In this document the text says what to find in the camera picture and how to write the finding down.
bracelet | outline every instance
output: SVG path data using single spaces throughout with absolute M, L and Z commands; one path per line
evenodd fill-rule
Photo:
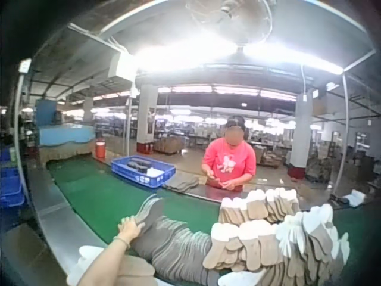
M 126 245 L 127 249 L 130 248 L 130 244 L 127 241 L 125 241 L 124 239 L 120 238 L 120 237 L 114 237 L 113 240 L 120 240 L 120 241 L 122 241 Z

graphic print on shirt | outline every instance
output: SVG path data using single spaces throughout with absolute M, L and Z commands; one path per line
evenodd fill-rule
M 221 173 L 231 173 L 234 169 L 236 162 L 233 161 L 233 155 L 225 155 L 222 165 L 217 165 Z

hair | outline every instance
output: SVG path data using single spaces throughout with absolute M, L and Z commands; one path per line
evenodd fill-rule
M 243 118 L 243 116 L 232 115 L 227 119 L 225 127 L 229 128 L 229 127 L 234 127 L 234 126 L 240 127 L 243 131 L 246 130 L 245 119 Z

green conveyor belt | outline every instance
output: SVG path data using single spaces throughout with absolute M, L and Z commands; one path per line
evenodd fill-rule
M 109 243 L 117 234 L 122 217 L 136 214 L 152 191 L 132 185 L 111 173 L 110 167 L 90 157 L 76 157 L 48 164 L 56 184 L 76 213 Z M 187 222 L 196 232 L 210 233 L 218 219 L 219 205 L 163 189 L 158 195 L 165 197 L 164 214 L 173 220 Z M 351 255 L 342 273 L 341 285 L 349 285 L 353 275 L 361 269 L 367 256 L 370 239 L 380 237 L 381 208 L 369 204 L 357 209 L 335 211 L 333 220 L 341 236 L 349 233 Z

ceiling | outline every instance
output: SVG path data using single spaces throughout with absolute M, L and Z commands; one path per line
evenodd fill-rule
M 183 0 L 111 1 L 73 21 L 107 41 L 112 36 L 131 54 L 146 46 L 167 45 L 188 38 L 201 30 L 192 20 Z M 280 42 L 290 48 L 314 54 L 346 67 L 373 49 L 363 28 L 346 15 L 357 16 L 343 4 L 336 7 L 303 0 L 278 0 L 274 11 L 274 28 L 268 42 Z M 91 90 L 102 82 L 115 51 L 75 31 L 56 33 L 33 59 L 32 95 L 46 93 L 50 98 L 83 98 L 83 90 Z M 316 69 L 305 68 L 307 84 L 319 87 L 327 82 L 341 83 L 341 77 Z M 349 80 L 350 95 L 380 102 L 381 60 L 378 54 L 354 67 Z M 300 66 L 263 63 L 242 53 L 220 58 L 198 69 L 176 73 L 139 73 L 137 86 L 144 83 L 179 85 L 213 83 L 272 88 L 292 93 L 303 90 Z

